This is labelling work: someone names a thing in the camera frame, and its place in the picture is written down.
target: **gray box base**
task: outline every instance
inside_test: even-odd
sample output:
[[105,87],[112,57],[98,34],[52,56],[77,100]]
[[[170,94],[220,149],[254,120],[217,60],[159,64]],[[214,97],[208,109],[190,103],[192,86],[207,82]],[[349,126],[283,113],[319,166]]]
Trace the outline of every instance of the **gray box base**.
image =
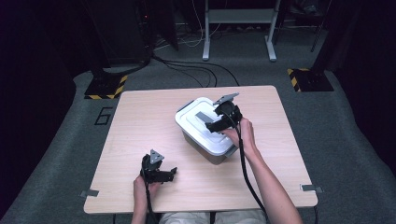
[[211,163],[215,165],[221,164],[227,156],[221,155],[221,156],[214,156],[207,152],[204,148],[202,148],[198,143],[196,143],[193,139],[191,139],[186,133],[183,132],[184,138],[190,145],[192,145],[201,155],[203,155],[207,160],[209,160]]

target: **white shorts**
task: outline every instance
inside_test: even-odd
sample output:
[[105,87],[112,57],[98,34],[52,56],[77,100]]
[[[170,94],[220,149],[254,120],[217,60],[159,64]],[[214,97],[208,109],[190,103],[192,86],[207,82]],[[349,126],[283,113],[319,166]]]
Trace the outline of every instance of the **white shorts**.
[[[209,224],[209,213],[165,213],[160,224]],[[263,224],[262,210],[217,212],[215,224]]]

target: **human hand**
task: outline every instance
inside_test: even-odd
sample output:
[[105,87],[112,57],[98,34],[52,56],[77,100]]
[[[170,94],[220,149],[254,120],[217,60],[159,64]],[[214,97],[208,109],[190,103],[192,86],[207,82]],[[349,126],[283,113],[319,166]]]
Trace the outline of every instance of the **human hand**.
[[[157,194],[158,188],[161,183],[152,183],[148,185],[148,190],[150,194],[150,199],[154,199]],[[146,195],[146,185],[145,180],[141,175],[139,175],[134,180],[134,212],[144,212],[146,213],[148,207],[147,195]]]
[[[243,139],[244,151],[247,159],[251,160],[255,157],[260,158],[261,154],[256,147],[256,142],[254,139],[253,124],[250,122],[250,120],[242,118],[238,126]],[[233,141],[233,144],[239,147],[239,137],[235,129],[226,129],[221,132],[226,134]]]

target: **box lid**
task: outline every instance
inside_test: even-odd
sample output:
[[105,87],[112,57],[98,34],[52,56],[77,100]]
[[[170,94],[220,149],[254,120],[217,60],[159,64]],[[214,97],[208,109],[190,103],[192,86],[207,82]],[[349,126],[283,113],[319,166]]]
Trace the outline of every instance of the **box lid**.
[[205,97],[200,97],[181,108],[175,115],[177,124],[192,140],[214,156],[224,155],[233,142],[225,134],[211,133],[205,126],[206,121],[221,119],[214,110],[216,106]]

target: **metal shelf frame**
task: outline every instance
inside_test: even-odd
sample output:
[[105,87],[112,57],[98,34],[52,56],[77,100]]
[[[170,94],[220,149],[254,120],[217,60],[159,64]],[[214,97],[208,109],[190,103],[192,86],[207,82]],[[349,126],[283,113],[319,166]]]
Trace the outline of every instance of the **metal shelf frame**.
[[209,9],[209,0],[205,0],[205,45],[202,59],[209,60],[210,23],[271,23],[270,32],[265,36],[268,56],[271,62],[276,62],[276,54],[272,42],[276,26],[280,0],[276,0],[274,8],[265,9]]

